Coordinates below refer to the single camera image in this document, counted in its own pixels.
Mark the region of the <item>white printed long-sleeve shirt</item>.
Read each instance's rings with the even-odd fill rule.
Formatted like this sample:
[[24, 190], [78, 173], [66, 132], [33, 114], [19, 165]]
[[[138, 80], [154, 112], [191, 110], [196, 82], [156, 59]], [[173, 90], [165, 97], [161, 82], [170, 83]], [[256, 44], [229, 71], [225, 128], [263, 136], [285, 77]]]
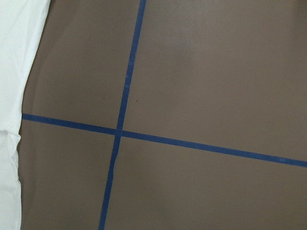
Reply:
[[48, 14], [48, 0], [0, 2], [0, 228], [21, 227], [19, 130], [25, 85]]

